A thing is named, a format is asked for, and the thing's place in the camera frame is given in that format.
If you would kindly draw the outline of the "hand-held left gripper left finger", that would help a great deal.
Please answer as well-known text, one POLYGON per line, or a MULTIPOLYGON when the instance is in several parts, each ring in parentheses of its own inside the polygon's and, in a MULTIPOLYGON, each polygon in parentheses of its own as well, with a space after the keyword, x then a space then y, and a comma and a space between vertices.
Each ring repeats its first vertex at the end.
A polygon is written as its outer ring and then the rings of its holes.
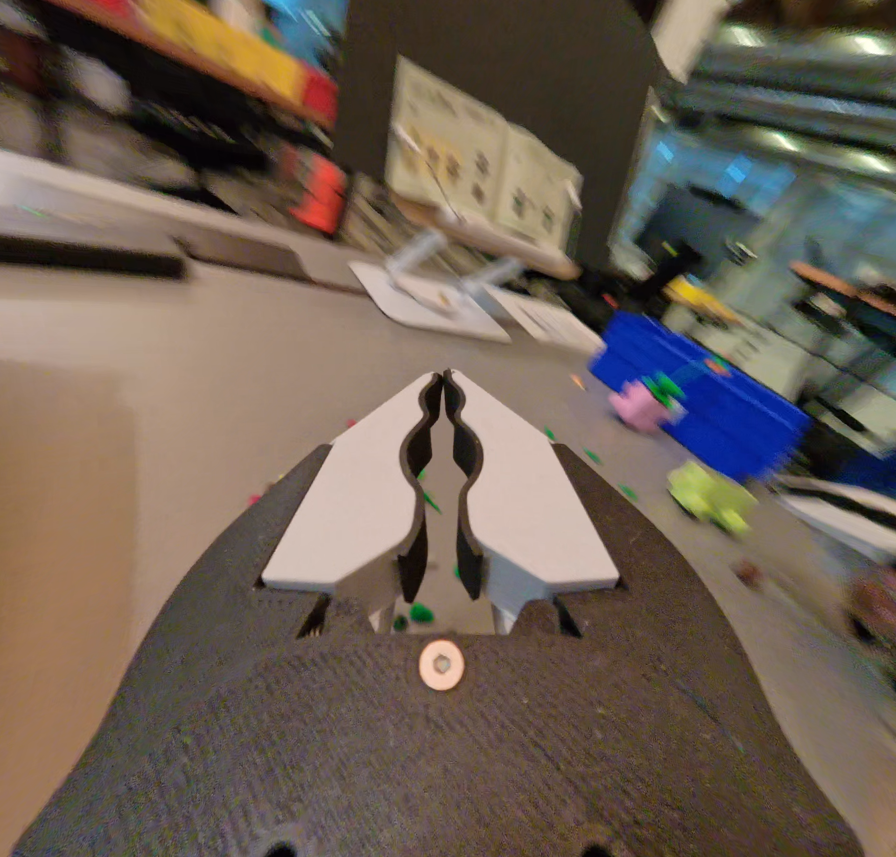
POLYGON ((426 497, 442 374, 412 381, 325 449, 261 581, 270 590, 355 600, 376 632, 392 627, 427 570, 426 497))

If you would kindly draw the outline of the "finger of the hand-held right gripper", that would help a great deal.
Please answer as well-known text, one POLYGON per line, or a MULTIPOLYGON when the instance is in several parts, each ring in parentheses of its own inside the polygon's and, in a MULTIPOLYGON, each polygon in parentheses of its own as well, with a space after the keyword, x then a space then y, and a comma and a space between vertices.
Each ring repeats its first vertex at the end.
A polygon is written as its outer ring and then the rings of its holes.
POLYGON ((869 560, 895 558, 895 503, 884 497, 782 496, 780 502, 810 527, 869 560))
POLYGON ((895 521, 894 498, 855 485, 812 478, 782 478, 776 482, 776 493, 826 503, 873 522, 895 521))

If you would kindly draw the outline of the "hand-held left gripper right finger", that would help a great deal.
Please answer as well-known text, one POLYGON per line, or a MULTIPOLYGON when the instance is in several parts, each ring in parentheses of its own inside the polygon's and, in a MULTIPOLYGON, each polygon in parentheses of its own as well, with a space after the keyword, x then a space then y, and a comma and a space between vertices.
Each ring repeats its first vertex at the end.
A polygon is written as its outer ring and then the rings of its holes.
POLYGON ((485 597, 495 631, 558 596, 615 588, 621 574, 546 434, 464 373, 442 374, 458 499, 457 564, 470 599, 485 597))

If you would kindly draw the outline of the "small toy pieces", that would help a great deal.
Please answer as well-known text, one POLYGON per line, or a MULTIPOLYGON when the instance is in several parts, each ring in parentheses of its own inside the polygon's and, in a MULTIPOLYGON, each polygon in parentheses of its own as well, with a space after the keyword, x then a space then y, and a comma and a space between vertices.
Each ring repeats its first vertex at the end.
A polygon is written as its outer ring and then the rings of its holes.
MULTIPOLYGON (((451 424, 451 426, 453 426, 452 423, 450 422, 448 416, 446 415, 446 412, 445 412, 443 386, 442 386, 442 406, 441 406, 441 412, 440 412, 440 415, 439 415, 438 420, 440 419, 441 415, 445 415, 446 418, 447 418, 447 420, 448 420, 449 423, 451 424)), ((323 447, 323 450, 322 450, 322 461, 323 461, 324 456, 325 456, 325 452, 324 452, 324 451, 325 451, 326 448, 328 448, 329 445, 330 445, 330 443, 327 444, 327 445, 325 445, 325 446, 323 447)), ((557 455, 558 455, 558 458, 559 458, 559 454, 558 454, 558 451, 557 451, 557 449, 556 449, 555 444, 554 444, 554 449, 556 450, 557 455)), ((426 469, 425 469, 424 471, 422 471, 422 472, 420 473, 420 482, 421 482, 422 487, 423 487, 423 490, 424 490, 424 494, 425 494, 426 502, 427 502, 426 509, 428 510, 428 509, 435 509, 435 503, 434 503, 434 501, 433 501, 431 495, 429 494, 429 492, 426 490, 425 484, 423 483, 423 480, 424 480, 425 475, 426 475, 426 473, 427 473, 427 467, 426 467, 426 469)), ((317 471, 318 471, 318 470, 316 470, 316 471, 311 471, 311 473, 310 473, 310 482, 309 482, 309 484, 308 484, 308 488, 309 488, 311 482, 313 481, 313 478, 314 478, 315 473, 316 473, 317 471)), ((585 498, 584 498, 582 495, 580 495, 579 493, 578 493, 578 495, 579 495, 580 498, 582 499, 582 502, 583 502, 583 504, 584 504, 584 506, 585 506, 585 501, 584 501, 585 498)), ((457 522, 457 523, 456 523, 456 544, 457 544, 457 527, 458 527, 457 516, 458 516, 458 502, 457 502, 457 515, 456 515, 456 522, 457 522)), ((462 585, 462 583, 461 583, 461 579, 460 579, 460 574, 459 574, 459 572, 458 572, 458 564, 457 564, 457 547, 456 547, 456 546, 455 546, 455 550, 456 550, 456 559, 455 559, 455 572, 454 572, 454 575, 455 575, 455 577, 458 579, 458 581, 460 582, 461 586, 463 587, 463 585, 462 585)), ((427 571, 426 571, 426 573, 425 573, 425 575, 424 575, 422 584, 420 585, 420 589, 421 589, 421 587, 422 587, 422 585, 423 585, 423 582, 424 582, 424 579, 425 579, 426 574, 427 574, 427 571)), ((464 591, 465 591, 465 593, 466 593, 468 599, 471 600, 471 601, 473 601, 473 602, 475 602, 476 600, 474 601, 474 600, 470 599, 470 597, 469 597, 469 595, 468 595, 468 593, 466 592, 466 590, 465 590, 464 587, 463 587, 463 589, 464 589, 464 591)), ((406 628, 406 627, 408 627, 408 626, 425 627, 425 626, 428 626, 428 625, 434 623, 434 620, 432 619, 432 613, 431 613, 431 610, 429 609, 429 607, 419 606, 418 604, 415 603, 415 600, 416 600, 416 598, 417 598, 417 596, 418 596, 419 593, 420 593, 420 590, 419 590, 419 592, 416 594, 416 597, 414 598, 413 601, 406 601, 406 600, 404 600, 403 598, 400 598, 400 599, 398 600, 397 605, 395 606, 395 611, 394 611, 394 617, 393 617, 393 622, 392 622, 393 627, 395 627, 395 628, 398 629, 398 630, 401 630, 401 629, 404 629, 404 628, 406 628)))

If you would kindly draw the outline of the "pale green instruction booklet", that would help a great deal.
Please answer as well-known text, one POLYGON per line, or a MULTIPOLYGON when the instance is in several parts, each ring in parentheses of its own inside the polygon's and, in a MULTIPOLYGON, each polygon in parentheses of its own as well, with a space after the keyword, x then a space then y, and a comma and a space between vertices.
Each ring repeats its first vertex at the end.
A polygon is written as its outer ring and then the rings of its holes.
POLYGON ((483 216, 514 234, 566 252, 579 216, 564 181, 583 177, 529 131, 398 56, 385 183, 412 202, 444 206, 423 162, 391 133, 403 126, 427 151, 456 210, 483 216))

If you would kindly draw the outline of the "lime toy brick build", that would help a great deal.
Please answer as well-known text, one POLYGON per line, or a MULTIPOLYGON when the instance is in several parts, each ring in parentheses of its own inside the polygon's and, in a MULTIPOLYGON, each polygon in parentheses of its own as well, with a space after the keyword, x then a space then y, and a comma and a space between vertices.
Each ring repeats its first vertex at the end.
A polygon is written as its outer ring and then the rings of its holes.
POLYGON ((757 499, 743 485, 695 462, 671 471, 666 483, 669 496, 691 518, 733 537, 749 532, 748 517, 757 499))

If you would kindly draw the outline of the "blue plastic bin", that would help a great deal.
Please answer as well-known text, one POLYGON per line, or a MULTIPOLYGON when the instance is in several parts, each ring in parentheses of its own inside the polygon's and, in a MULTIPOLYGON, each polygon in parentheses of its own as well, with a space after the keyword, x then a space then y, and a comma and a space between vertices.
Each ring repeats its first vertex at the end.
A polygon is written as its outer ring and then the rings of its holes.
POLYGON ((643 315, 618 312, 588 364, 612 391, 662 373, 679 384, 684 414, 663 426, 701 462, 739 483, 781 470, 805 437, 809 416, 741 370, 710 370, 711 353, 643 315))

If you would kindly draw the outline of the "pink toy brick build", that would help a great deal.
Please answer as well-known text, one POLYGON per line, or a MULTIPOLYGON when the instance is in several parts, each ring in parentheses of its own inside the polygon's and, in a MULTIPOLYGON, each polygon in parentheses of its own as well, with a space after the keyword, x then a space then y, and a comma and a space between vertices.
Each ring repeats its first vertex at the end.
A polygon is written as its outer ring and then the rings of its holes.
POLYGON ((627 428, 641 434, 656 434, 686 417, 684 397, 678 383, 657 372, 651 377, 625 382, 621 390, 609 394, 609 405, 627 428))

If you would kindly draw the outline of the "white paper sheet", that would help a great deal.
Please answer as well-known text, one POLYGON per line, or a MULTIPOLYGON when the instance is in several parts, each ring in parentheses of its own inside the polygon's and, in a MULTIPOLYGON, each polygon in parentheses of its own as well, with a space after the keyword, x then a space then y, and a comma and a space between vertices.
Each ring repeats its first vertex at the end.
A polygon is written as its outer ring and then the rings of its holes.
POLYGON ((606 350, 604 340, 564 307, 495 286, 485 286, 484 294, 542 345, 588 356, 601 355, 606 350))

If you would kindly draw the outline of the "white book stand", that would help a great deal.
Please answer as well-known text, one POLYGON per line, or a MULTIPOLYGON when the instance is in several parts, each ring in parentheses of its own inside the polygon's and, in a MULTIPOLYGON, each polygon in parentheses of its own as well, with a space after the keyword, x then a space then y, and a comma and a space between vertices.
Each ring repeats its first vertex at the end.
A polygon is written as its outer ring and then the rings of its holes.
POLYGON ((580 277, 582 268, 561 249, 535 242, 483 216, 447 206, 412 202, 390 194, 397 210, 420 230, 380 266, 353 260, 350 269, 389 320, 418 330, 509 344, 501 324, 508 317, 489 288, 531 270, 558 281, 580 277), (453 282, 427 279, 417 271, 452 244, 495 256, 487 269, 453 282))

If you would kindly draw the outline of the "yellow plastic bin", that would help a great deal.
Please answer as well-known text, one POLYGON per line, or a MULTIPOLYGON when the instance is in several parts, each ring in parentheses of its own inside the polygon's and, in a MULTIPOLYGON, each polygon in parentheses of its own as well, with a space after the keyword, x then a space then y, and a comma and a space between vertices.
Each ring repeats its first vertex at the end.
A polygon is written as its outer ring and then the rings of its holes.
POLYGON ((727 305, 691 277, 676 277, 661 293, 670 303, 688 309, 697 319, 712 326, 729 328, 743 325, 743 321, 727 305))

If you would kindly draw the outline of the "white panel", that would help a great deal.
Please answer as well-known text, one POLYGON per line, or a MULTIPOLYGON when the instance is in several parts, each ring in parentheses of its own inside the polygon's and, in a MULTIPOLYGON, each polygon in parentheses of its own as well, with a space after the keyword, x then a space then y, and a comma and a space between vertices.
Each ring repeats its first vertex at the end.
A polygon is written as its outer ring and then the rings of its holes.
POLYGON ((666 72, 678 83, 688 82, 729 9, 728 0, 662 1, 651 26, 651 37, 666 72))

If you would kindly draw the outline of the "shelf of colourful boxes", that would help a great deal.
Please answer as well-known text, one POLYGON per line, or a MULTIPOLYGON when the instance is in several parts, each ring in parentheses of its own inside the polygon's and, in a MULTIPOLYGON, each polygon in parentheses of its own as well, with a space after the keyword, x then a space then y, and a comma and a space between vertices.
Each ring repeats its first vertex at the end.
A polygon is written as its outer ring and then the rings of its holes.
POLYGON ((2 0, 2 146, 336 240, 339 88, 262 0, 2 0))

